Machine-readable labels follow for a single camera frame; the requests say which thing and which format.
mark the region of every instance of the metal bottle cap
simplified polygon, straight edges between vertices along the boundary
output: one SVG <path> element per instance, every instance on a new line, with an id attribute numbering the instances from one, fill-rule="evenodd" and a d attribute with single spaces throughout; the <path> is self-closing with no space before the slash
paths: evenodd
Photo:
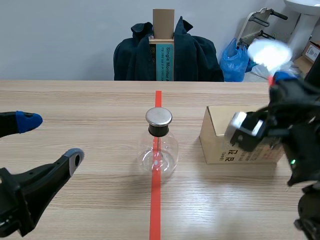
<path id="1" fill-rule="evenodd" d="M 161 128 L 171 123 L 172 114 L 166 108 L 154 107 L 146 112 L 145 119 L 151 126 Z"/>

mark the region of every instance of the red tape line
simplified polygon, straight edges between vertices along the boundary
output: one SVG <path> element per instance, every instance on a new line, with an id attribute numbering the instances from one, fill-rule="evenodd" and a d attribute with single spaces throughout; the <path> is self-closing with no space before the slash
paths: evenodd
<path id="1" fill-rule="evenodd" d="M 162 107 L 161 91 L 155 91 L 155 107 Z M 155 137 L 153 139 L 149 240 L 161 240 L 161 156 L 158 152 L 158 138 Z"/>

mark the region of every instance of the cardboard box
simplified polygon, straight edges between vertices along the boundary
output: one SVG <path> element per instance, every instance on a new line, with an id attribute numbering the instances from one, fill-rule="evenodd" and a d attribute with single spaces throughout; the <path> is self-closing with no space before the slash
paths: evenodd
<path id="1" fill-rule="evenodd" d="M 174 9 L 153 9 L 153 35 L 155 39 L 172 39 L 174 28 Z"/>
<path id="2" fill-rule="evenodd" d="M 320 41 L 309 41 L 302 56 L 314 63 L 320 53 Z"/>
<path id="3" fill-rule="evenodd" d="M 297 60 L 294 61 L 294 64 L 307 75 L 313 65 L 313 63 L 307 60 L 304 56 L 299 57 Z"/>
<path id="4" fill-rule="evenodd" d="M 254 112 L 263 106 L 207 106 L 200 132 L 200 141 L 207 164 L 276 163 L 283 156 L 282 147 L 272 149 L 260 143 L 254 152 L 232 146 L 224 135 L 236 112 Z"/>
<path id="5" fill-rule="evenodd" d="M 149 39 L 156 81 L 173 81 L 175 41 L 173 39 Z"/>

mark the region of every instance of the glass bottle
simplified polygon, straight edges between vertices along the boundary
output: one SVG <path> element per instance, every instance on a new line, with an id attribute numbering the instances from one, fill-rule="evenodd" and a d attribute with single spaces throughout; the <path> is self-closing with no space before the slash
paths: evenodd
<path id="1" fill-rule="evenodd" d="M 145 115 L 149 128 L 138 144 L 137 160 L 140 167 L 148 172 L 161 171 L 164 177 L 170 176 L 178 162 L 179 144 L 169 131 L 173 117 L 163 107 L 154 107 Z"/>

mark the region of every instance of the white sink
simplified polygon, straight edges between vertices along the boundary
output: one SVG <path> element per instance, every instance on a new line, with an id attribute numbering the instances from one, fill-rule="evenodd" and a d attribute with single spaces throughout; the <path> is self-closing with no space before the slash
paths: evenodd
<path id="1" fill-rule="evenodd" d="M 288 42 L 293 57 L 300 57 L 320 16 L 320 0 L 284 0 L 292 10 L 301 13 L 300 20 Z"/>
<path id="2" fill-rule="evenodd" d="M 320 16 L 320 0 L 284 0 L 284 3 L 295 12 Z"/>

